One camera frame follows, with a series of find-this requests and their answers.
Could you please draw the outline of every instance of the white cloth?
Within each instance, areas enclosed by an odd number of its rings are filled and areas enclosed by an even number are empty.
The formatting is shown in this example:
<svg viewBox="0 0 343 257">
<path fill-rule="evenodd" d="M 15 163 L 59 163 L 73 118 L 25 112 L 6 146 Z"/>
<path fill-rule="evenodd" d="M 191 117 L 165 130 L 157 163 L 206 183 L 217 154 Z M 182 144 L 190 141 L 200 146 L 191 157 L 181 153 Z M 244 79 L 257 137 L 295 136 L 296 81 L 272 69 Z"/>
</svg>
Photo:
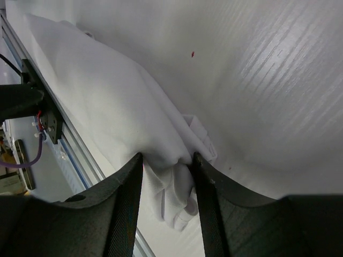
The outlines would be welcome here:
<svg viewBox="0 0 343 257">
<path fill-rule="evenodd" d="M 26 19 L 55 74 L 54 83 L 46 79 L 59 101 L 114 168 L 143 153 L 143 186 L 156 216 L 182 230 L 197 214 L 186 165 L 194 152 L 210 162 L 217 157 L 200 121 L 183 117 L 157 82 L 126 56 L 66 22 L 30 14 Z M 38 67 L 43 63 L 37 56 L 35 61 Z"/>
</svg>

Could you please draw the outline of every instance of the folded white garment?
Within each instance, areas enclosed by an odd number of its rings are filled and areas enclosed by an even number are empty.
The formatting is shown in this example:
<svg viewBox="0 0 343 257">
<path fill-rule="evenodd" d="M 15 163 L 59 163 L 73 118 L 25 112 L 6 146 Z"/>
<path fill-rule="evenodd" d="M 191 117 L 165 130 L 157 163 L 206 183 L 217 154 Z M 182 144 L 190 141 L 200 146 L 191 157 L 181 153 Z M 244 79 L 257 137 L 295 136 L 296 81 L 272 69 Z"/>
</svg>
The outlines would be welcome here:
<svg viewBox="0 0 343 257">
<path fill-rule="evenodd" d="M 217 153 L 197 117 L 182 116 L 136 62 L 67 22 L 28 14 L 32 35 L 51 65 L 46 80 L 62 105 L 88 131 L 115 169 L 144 156 L 143 186 L 159 220 L 177 230 L 197 214 L 187 168 L 194 152 Z M 43 57 L 33 56 L 38 67 Z"/>
</svg>

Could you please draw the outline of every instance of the black cable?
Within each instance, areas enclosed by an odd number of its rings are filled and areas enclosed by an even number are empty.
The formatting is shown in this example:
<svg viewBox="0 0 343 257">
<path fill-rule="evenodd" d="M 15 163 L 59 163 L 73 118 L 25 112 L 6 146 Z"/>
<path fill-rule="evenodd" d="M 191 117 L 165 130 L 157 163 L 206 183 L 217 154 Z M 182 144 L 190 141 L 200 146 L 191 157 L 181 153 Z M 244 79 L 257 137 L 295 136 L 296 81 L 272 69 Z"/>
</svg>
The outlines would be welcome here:
<svg viewBox="0 0 343 257">
<path fill-rule="evenodd" d="M 21 72 L 17 69 L 17 67 L 15 67 L 13 65 L 13 63 L 11 63 L 5 56 L 3 56 L 2 54 L 0 54 L 0 58 L 2 60 L 4 60 L 15 72 L 16 74 L 18 74 L 19 76 L 21 76 Z"/>
</svg>

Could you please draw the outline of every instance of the red wire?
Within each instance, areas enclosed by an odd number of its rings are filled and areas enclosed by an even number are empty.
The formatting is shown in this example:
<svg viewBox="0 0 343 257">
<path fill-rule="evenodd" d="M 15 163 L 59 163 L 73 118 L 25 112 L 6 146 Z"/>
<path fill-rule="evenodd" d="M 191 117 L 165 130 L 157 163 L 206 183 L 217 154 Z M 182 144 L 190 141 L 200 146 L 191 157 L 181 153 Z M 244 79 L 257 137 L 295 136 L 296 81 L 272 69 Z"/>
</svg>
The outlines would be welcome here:
<svg viewBox="0 0 343 257">
<path fill-rule="evenodd" d="M 43 131 L 43 126 L 42 126 L 42 123 L 41 123 L 41 115 L 42 115 L 42 111 L 39 111 L 38 114 L 37 114 L 37 121 L 38 121 L 38 128 L 39 128 L 40 132 Z"/>
</svg>

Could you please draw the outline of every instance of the white surface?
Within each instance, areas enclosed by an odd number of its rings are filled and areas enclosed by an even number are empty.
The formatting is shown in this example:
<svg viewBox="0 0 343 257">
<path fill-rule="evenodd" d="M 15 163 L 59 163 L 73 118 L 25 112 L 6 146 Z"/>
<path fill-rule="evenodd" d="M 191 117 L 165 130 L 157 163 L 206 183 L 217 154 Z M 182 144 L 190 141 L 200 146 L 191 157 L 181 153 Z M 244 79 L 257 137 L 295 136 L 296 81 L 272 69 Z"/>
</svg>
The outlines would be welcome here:
<svg viewBox="0 0 343 257">
<path fill-rule="evenodd" d="M 17 2 L 136 60 L 180 112 L 199 117 L 217 168 L 239 183 L 271 197 L 343 191 L 342 1 Z M 138 226 L 155 254 L 203 256 L 199 224 L 166 229 L 145 197 Z"/>
</svg>

